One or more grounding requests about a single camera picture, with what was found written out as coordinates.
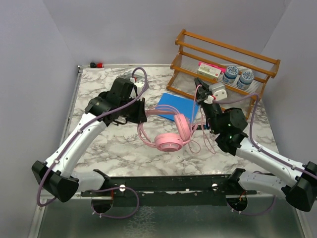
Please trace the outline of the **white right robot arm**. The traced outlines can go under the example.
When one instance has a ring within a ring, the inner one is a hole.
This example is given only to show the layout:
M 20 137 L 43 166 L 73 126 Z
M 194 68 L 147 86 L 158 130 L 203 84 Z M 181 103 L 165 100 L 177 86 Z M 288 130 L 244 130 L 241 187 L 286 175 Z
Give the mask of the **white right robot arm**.
M 211 86 L 195 78 L 195 100 L 204 111 L 206 128 L 217 136 L 216 143 L 221 151 L 246 159 L 268 171 L 269 175 L 257 175 L 244 169 L 235 170 L 227 182 L 228 190 L 238 194 L 241 191 L 256 190 L 285 198 L 294 208 L 309 212 L 317 199 L 317 165 L 303 164 L 272 152 L 257 143 L 252 133 L 245 133 L 247 122 L 240 108 L 223 111 L 224 101 L 217 101 Z

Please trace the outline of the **grey white headphones with cable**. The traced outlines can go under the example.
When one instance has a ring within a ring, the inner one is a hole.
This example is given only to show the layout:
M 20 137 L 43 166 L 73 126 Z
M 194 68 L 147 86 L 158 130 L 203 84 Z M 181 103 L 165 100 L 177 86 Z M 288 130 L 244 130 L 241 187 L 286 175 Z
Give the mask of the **grey white headphones with cable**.
M 132 71 L 124 72 L 123 74 L 119 75 L 120 78 L 129 79 L 131 82 L 138 82 L 143 81 L 144 82 L 144 74 L 135 72 L 132 74 Z

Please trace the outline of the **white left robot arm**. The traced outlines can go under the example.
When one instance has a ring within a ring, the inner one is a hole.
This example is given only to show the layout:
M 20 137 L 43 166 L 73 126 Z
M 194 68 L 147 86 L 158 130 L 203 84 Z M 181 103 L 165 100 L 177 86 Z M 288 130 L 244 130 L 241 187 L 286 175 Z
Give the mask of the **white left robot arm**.
M 119 117 L 132 123 L 147 120 L 145 100 L 141 95 L 148 87 L 147 81 L 116 78 L 109 91 L 91 99 L 79 123 L 62 145 L 44 162 L 36 161 L 32 165 L 40 189 L 45 189 L 61 202 L 86 190 L 93 190 L 100 196 L 107 194 L 109 183 L 101 172 L 76 176 L 73 170 L 94 139 Z

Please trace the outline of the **pink headphones with cable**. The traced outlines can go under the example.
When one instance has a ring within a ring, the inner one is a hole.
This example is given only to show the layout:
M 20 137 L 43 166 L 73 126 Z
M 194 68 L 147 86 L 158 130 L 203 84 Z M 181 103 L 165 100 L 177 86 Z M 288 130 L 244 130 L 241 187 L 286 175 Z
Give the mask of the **pink headphones with cable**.
M 194 96 L 194 104 L 197 105 L 197 96 Z M 158 109 L 157 106 L 152 109 L 148 109 L 145 111 L 146 116 L 160 116 L 160 115 L 172 115 L 174 119 L 174 123 L 177 128 L 177 133 L 166 132 L 157 135 L 154 138 L 154 141 L 151 141 L 149 136 L 146 134 L 143 123 L 137 125 L 138 136 L 149 147 L 156 148 L 162 152 L 176 152 L 181 150 L 185 145 L 193 142 L 196 143 L 195 140 L 192 139 L 194 133 L 197 130 L 198 125 L 206 124 L 206 117 L 204 115 L 201 116 L 200 120 L 194 123 L 194 119 L 190 122 L 187 117 L 181 114 L 177 109 L 167 105 L 166 108 Z

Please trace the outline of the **black headphones with cable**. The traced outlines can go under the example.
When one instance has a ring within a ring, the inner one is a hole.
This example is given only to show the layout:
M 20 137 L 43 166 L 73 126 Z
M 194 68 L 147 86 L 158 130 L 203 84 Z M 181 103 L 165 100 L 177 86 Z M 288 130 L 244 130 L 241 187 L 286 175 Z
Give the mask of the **black headphones with cable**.
M 101 92 L 98 96 L 101 97 L 101 98 L 103 98 L 103 99 L 105 99 L 106 96 L 107 96 L 107 94 L 108 94 L 108 91 L 103 91 L 103 92 Z

